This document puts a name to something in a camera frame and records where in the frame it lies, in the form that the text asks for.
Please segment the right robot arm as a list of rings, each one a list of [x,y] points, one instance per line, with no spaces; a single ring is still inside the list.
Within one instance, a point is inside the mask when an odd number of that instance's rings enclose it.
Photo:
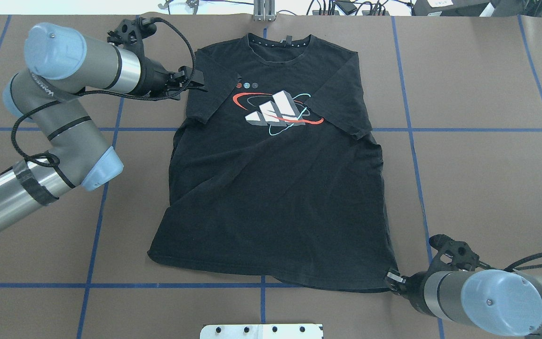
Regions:
[[[430,317],[498,336],[542,339],[542,275],[526,273],[542,252],[498,269],[445,234],[430,237],[429,245],[437,253],[424,272],[407,276],[389,269],[391,292]]]

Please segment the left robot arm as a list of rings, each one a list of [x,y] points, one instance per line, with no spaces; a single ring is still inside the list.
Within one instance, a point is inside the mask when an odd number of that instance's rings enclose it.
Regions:
[[[207,91],[194,65],[172,72],[145,55],[143,41],[156,33],[157,23],[174,28],[161,17],[124,19],[106,41],[48,22],[29,30],[26,67],[2,93],[16,117],[10,140],[21,160],[0,174],[0,232],[75,187],[93,191],[123,171],[82,97],[155,102]]]

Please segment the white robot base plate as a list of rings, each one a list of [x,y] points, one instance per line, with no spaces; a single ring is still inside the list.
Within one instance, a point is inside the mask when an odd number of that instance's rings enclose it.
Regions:
[[[200,331],[200,339],[324,339],[322,324],[211,324]]]

